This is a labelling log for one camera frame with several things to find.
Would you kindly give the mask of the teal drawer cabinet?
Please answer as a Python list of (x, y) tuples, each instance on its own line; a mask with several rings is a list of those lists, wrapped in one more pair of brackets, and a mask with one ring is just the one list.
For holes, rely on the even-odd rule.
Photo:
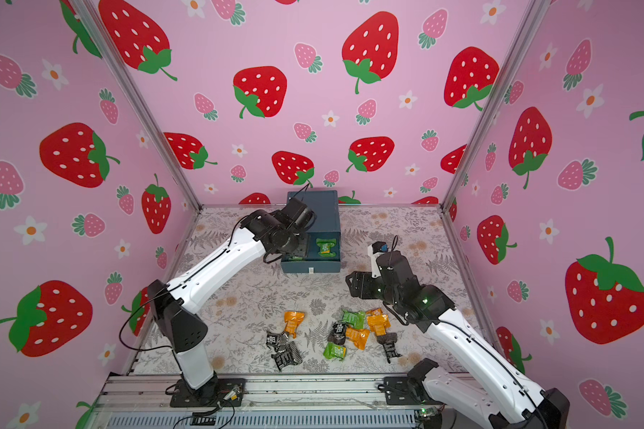
[[(317, 215), (309, 229), (309, 247), (304, 260), (282, 259), (285, 273), (339, 273), (341, 271), (341, 222), (337, 191), (290, 191), (287, 198), (298, 198)], [(336, 239), (336, 257), (320, 257), (316, 239)]]

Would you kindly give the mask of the green cookie packet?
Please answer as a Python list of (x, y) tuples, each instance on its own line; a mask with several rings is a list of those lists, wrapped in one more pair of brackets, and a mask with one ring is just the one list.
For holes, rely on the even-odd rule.
[(365, 327), (366, 313), (363, 311), (343, 311), (342, 322), (355, 330), (362, 330)]
[(334, 258), (336, 257), (335, 248), (337, 247), (336, 239), (316, 239), (318, 246), (318, 255), (320, 257)]
[(339, 359), (344, 360), (346, 357), (347, 348), (343, 345), (335, 344), (332, 341), (327, 343), (323, 356), (327, 360)]

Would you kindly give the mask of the green cookie packet bottom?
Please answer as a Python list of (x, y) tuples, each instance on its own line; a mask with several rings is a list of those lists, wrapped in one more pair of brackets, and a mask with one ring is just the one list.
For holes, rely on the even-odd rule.
[(347, 348), (343, 345), (335, 344), (332, 341), (327, 343), (323, 356), (327, 360), (339, 359), (344, 360), (346, 357)]

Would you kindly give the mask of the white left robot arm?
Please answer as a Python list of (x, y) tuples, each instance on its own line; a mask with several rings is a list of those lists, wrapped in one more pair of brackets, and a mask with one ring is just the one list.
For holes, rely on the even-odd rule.
[(211, 366), (203, 341), (208, 326), (199, 313), (209, 298), (239, 271), (260, 259), (266, 264), (274, 255), (302, 256), (302, 244), (317, 215), (298, 198), (290, 198), (281, 209), (258, 209), (234, 225), (229, 239), (182, 275), (148, 286), (148, 304), (153, 321), (170, 342), (191, 394), (216, 396), (218, 376)]

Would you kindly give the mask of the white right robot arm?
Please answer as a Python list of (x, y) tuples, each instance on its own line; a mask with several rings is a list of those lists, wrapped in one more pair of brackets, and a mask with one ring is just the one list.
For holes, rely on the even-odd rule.
[(422, 285), (405, 256), (383, 241), (369, 246), (371, 269), (345, 278), (354, 298), (381, 300), (401, 325), (414, 325), (445, 347), (478, 382), (465, 383), (436, 361), (422, 359), (404, 378), (386, 379), (387, 400), (444, 404), (482, 428), (564, 428), (570, 402), (543, 389), (478, 334), (454, 302)]

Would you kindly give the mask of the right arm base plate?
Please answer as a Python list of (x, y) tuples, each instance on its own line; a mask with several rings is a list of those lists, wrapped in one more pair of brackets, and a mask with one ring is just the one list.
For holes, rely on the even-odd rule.
[(424, 387), (427, 374), (439, 364), (432, 359), (422, 359), (406, 375), (387, 376), (377, 389), (384, 393), (386, 404), (390, 406), (432, 406), (443, 405), (435, 400)]

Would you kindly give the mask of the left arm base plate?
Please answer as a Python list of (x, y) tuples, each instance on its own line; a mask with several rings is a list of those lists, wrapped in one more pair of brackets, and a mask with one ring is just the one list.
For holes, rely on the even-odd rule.
[(184, 379), (166, 389), (171, 408), (210, 408), (223, 405), (239, 408), (243, 402), (246, 380), (213, 377), (199, 389), (191, 388)]

